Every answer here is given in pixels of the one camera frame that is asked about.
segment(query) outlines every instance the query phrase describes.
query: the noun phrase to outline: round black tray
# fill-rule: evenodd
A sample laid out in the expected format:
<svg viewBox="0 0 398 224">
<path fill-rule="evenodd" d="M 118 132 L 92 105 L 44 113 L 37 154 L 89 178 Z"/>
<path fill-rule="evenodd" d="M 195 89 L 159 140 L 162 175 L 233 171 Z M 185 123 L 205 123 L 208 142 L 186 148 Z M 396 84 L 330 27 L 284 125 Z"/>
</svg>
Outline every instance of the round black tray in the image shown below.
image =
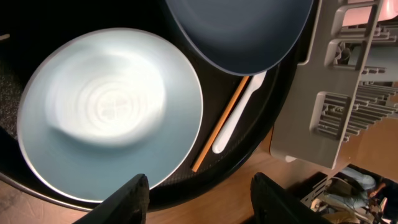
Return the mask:
<svg viewBox="0 0 398 224">
<path fill-rule="evenodd" d="M 287 97 L 297 62 L 305 52 L 312 25 L 306 26 L 301 38 L 280 64 L 267 72 L 264 83 L 254 92 L 226 149 L 221 154 L 209 152 L 198 172 L 190 166 L 228 104 L 241 77 L 228 75 L 197 57 L 174 35 L 155 1 L 87 2 L 76 7 L 68 4 L 59 9 L 51 3 L 22 1 L 10 6 L 8 12 L 17 18 L 6 24 L 11 38 L 0 42 L 0 60 L 11 65 L 14 78 L 23 88 L 39 64 L 56 48 L 79 35 L 110 27 L 131 27 L 157 34 L 175 44 L 191 61 L 203 91 L 203 120 L 191 153 L 183 164 L 161 185 L 150 191 L 149 210 L 159 210 L 191 200 L 210 190 L 236 171 L 254 152 L 271 129 Z M 28 6 L 22 10 L 19 4 Z M 14 96 L 18 102 L 20 95 Z M 88 211 L 97 203 L 73 200 L 49 189 L 36 178 L 25 163 L 17 141 L 0 128 L 0 179 L 52 203 Z"/>
</svg>

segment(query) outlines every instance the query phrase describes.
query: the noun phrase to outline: wooden table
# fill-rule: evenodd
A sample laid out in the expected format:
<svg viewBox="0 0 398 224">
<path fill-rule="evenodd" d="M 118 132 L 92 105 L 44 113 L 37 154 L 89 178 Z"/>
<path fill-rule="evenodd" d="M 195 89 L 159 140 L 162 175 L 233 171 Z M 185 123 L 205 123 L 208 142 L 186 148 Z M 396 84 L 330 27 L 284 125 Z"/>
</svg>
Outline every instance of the wooden table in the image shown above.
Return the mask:
<svg viewBox="0 0 398 224">
<path fill-rule="evenodd" d="M 340 150 L 335 169 L 304 161 L 282 162 L 269 155 L 272 131 L 255 153 L 231 177 L 211 191 L 179 206 L 147 214 L 147 223 L 242 223 L 253 215 L 251 179 L 257 172 L 268 175 L 283 188 L 299 184 L 321 171 L 335 175 L 355 156 L 361 136 L 351 136 Z"/>
</svg>

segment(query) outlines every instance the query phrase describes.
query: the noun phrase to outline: dish rack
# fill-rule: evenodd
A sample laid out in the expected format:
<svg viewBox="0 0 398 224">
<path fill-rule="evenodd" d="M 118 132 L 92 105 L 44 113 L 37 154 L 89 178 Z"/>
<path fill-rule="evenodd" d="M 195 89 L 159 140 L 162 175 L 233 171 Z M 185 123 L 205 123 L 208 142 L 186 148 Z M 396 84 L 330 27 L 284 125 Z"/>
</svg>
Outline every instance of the dish rack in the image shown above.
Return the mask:
<svg viewBox="0 0 398 224">
<path fill-rule="evenodd" d="M 303 159 L 334 168 L 343 142 L 398 108 L 388 102 L 398 88 L 361 82 L 386 68 L 365 66 L 371 44 L 394 44 L 387 27 L 378 26 L 382 0 L 348 4 L 319 1 L 307 58 L 298 64 L 285 104 L 274 125 L 271 155 L 287 162 Z M 365 26 L 342 27 L 345 12 L 372 7 Z M 355 65 L 340 63 L 341 46 L 361 44 Z"/>
</svg>

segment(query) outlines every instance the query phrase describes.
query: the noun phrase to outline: wooden chopstick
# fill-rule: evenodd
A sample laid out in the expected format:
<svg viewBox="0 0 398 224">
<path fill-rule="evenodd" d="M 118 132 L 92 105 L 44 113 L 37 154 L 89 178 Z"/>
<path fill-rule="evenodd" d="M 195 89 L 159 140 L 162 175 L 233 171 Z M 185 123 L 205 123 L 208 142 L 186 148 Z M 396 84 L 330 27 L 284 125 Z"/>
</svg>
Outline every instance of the wooden chopstick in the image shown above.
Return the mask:
<svg viewBox="0 0 398 224">
<path fill-rule="evenodd" d="M 232 107 L 234 106 L 236 100 L 238 99 L 239 95 L 241 94 L 243 87 L 245 86 L 246 82 L 248 81 L 249 77 L 245 76 L 242 78 L 241 83 L 239 84 L 238 88 L 236 89 L 234 95 L 232 96 L 231 100 L 228 103 L 228 106 L 225 108 L 223 115 L 221 115 L 220 120 L 218 120 L 218 123 L 216 127 L 214 128 L 212 134 L 210 135 L 209 139 L 207 140 L 205 147 L 200 152 L 200 155 L 196 159 L 196 161 L 192 165 L 192 171 L 196 172 L 198 171 L 200 164 L 203 162 L 205 159 L 205 156 L 207 152 L 209 151 L 211 145 L 213 144 L 214 140 L 217 137 L 217 134 L 223 127 L 223 124 L 225 123 L 226 118 L 228 117 L 229 113 L 231 112 Z"/>
</svg>

